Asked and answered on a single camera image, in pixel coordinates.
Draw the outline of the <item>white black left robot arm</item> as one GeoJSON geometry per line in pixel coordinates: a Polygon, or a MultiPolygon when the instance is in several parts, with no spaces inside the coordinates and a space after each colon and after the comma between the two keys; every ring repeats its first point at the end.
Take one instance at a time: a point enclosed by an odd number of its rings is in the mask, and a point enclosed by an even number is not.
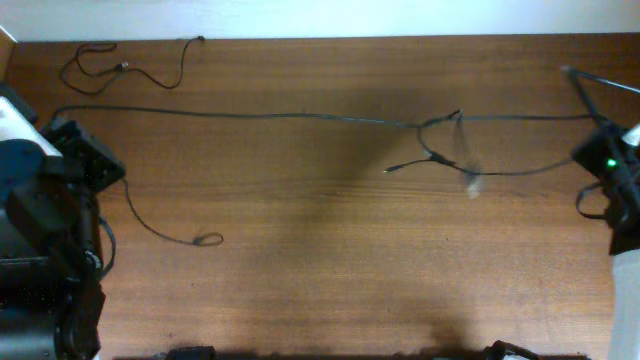
{"type": "Polygon", "coordinates": [[[80,123],[37,113],[1,87],[1,356],[93,359],[115,238],[98,193],[124,164],[80,123]]]}

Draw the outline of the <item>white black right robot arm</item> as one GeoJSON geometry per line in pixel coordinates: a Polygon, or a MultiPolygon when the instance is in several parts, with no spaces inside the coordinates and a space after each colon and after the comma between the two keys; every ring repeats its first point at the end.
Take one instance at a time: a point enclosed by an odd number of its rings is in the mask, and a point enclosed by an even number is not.
{"type": "Polygon", "coordinates": [[[608,200],[600,214],[579,214],[605,222],[611,231],[614,320],[608,357],[614,360],[639,360],[638,146],[630,129],[604,122],[572,152],[572,160],[596,178],[579,191],[575,205],[596,190],[608,200]]]}

